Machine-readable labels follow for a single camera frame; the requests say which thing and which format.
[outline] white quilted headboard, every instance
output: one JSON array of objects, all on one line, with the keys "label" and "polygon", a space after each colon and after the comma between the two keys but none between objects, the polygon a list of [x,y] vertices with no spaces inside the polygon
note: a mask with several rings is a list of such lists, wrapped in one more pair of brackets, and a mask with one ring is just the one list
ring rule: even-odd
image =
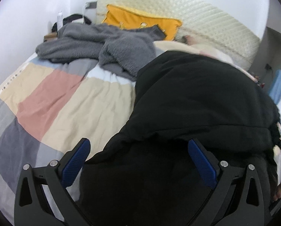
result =
[{"label": "white quilted headboard", "polygon": [[190,35],[230,55],[235,64],[248,70],[260,40],[238,20],[203,0],[98,0],[96,23],[107,13],[107,4],[133,7],[158,16],[183,21],[176,38]]}]

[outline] yellow pillow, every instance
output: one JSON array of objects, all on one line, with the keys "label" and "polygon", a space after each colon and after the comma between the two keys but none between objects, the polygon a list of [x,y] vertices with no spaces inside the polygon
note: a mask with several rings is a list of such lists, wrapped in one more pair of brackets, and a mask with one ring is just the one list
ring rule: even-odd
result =
[{"label": "yellow pillow", "polygon": [[107,5],[108,12],[102,23],[115,25],[121,29],[136,29],[158,25],[166,34],[165,40],[173,40],[177,29],[182,25],[178,19],[157,17],[134,8]]}]

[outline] bed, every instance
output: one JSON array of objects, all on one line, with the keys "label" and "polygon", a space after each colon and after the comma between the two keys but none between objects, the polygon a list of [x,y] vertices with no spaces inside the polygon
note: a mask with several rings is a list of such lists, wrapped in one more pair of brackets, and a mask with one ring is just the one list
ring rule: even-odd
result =
[{"label": "bed", "polygon": [[[96,23],[108,4],[129,6],[183,21],[176,39],[190,35],[229,55],[248,70],[259,39],[239,21],[202,0],[98,0]],[[82,138],[91,142],[88,158],[104,148],[128,120],[135,82],[103,70],[96,60],[52,64],[33,54],[0,86],[0,210],[14,224],[14,193],[24,164],[46,166]],[[281,154],[275,159],[281,179]],[[79,176],[68,187],[79,198]],[[59,219],[53,200],[49,203]]]}]

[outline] screw head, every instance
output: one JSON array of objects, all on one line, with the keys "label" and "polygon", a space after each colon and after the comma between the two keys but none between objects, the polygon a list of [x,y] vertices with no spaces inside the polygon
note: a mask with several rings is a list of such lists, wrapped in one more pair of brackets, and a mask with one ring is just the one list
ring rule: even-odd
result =
[{"label": "screw head", "polygon": [[221,165],[222,167],[228,167],[228,162],[227,162],[227,161],[221,161],[221,162],[220,162],[220,165]]},{"label": "screw head", "polygon": [[57,160],[52,160],[52,161],[49,163],[49,165],[50,165],[51,167],[55,167],[56,165],[58,165],[58,161],[57,161]]},{"label": "screw head", "polygon": [[248,168],[249,168],[251,171],[253,171],[253,170],[255,169],[254,165],[252,165],[252,164],[248,165]]},{"label": "screw head", "polygon": [[29,169],[30,168],[30,165],[29,164],[25,164],[24,166],[23,166],[23,170],[27,170],[27,169]]}]

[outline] beige fabric patch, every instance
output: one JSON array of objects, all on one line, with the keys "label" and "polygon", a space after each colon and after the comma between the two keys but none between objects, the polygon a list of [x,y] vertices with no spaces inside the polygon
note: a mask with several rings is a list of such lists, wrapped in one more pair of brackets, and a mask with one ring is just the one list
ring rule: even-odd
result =
[{"label": "beige fabric patch", "polygon": [[1,92],[0,99],[16,115],[18,104],[24,101],[53,71],[53,68],[29,63],[21,74],[13,79],[10,85]]},{"label": "beige fabric patch", "polygon": [[130,84],[86,78],[60,110],[42,142],[65,153],[81,138],[88,138],[91,143],[89,159],[102,151],[127,122],[134,100],[135,89]]}]

